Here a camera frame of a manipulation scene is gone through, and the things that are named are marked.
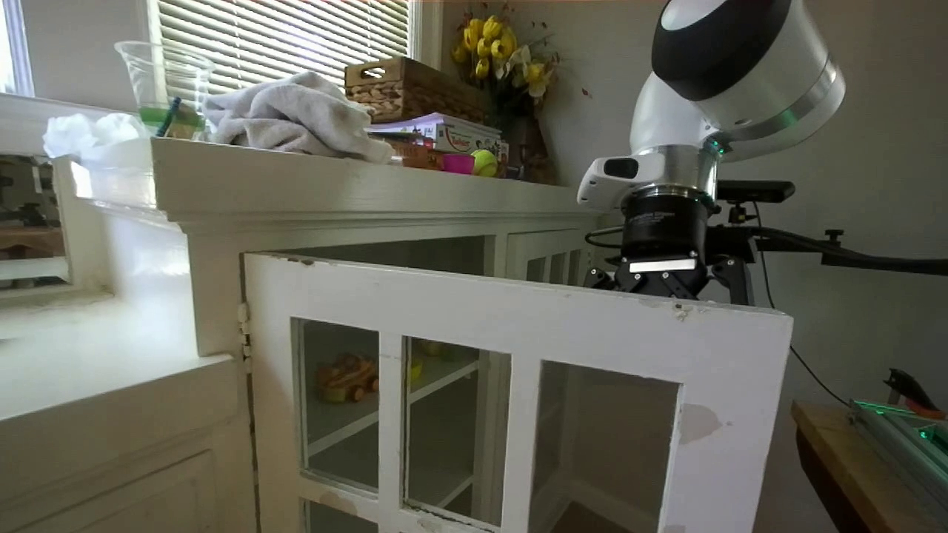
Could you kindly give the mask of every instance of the cup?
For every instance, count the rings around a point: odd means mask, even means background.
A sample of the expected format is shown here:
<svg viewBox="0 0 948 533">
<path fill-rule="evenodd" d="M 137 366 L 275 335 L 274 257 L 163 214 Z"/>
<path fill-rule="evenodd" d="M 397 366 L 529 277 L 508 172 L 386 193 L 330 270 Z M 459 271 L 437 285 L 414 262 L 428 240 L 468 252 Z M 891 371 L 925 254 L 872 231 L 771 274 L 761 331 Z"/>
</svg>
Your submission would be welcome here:
<svg viewBox="0 0 948 533">
<path fill-rule="evenodd" d="M 115 42 L 151 135 L 209 140 L 204 100 L 213 61 L 195 49 L 151 42 Z"/>
</svg>

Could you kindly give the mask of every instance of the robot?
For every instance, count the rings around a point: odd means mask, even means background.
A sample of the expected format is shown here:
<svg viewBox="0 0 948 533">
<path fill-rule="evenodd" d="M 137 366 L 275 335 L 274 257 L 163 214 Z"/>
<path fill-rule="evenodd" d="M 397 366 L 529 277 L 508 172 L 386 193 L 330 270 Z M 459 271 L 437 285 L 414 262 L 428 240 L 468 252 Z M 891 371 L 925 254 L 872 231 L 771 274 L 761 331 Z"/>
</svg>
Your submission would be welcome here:
<svg viewBox="0 0 948 533">
<path fill-rule="evenodd" d="M 902 259 L 848 252 L 843 231 L 810 240 L 773 228 L 742 228 L 746 202 L 785 202 L 788 181 L 720 181 L 720 162 L 758 156 L 811 135 L 846 100 L 804 0 L 669 0 L 651 42 L 651 74 L 632 122 L 632 154 L 598 156 L 577 205 L 623 211 L 614 271 L 595 286 L 696 297 L 711 277 L 751 302 L 745 265 L 758 252 L 820 252 L 823 262 L 948 271 L 948 259 Z M 730 202 L 730 222 L 709 218 Z"/>
</svg>

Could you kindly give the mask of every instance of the yellow flowers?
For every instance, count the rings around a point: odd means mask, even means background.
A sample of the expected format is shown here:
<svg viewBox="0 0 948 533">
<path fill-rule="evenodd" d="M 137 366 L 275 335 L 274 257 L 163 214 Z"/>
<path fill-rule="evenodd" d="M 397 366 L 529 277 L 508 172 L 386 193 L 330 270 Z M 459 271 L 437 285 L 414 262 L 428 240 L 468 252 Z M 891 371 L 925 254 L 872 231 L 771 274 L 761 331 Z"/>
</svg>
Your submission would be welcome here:
<svg viewBox="0 0 948 533">
<path fill-rule="evenodd" d="M 533 100 L 546 94 L 555 77 L 555 66 L 523 45 L 512 24 L 499 14 L 468 17 L 450 60 L 468 79 L 524 89 Z"/>
</svg>

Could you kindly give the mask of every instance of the towel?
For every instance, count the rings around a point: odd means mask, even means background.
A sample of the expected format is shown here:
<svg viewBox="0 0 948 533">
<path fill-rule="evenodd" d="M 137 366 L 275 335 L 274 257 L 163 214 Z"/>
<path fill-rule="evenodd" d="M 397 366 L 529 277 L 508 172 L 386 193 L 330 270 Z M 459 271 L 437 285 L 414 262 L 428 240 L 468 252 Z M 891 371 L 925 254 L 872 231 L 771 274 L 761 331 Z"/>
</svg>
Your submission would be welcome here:
<svg viewBox="0 0 948 533">
<path fill-rule="evenodd" d="M 209 98 L 213 143 L 392 162 L 392 145 L 370 140 L 364 106 L 314 70 Z"/>
</svg>

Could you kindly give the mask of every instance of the flower vase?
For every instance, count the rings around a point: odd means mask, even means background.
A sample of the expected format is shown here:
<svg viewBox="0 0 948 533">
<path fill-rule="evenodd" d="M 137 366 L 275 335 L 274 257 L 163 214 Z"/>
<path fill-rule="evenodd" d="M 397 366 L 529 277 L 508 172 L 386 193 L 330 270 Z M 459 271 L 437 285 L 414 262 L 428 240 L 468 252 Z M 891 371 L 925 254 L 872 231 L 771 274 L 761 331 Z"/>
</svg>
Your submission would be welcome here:
<svg viewBox="0 0 948 533">
<path fill-rule="evenodd" d="M 511 145 L 511 177 L 555 184 L 555 162 L 546 147 L 537 113 L 511 116 L 502 129 Z"/>
</svg>

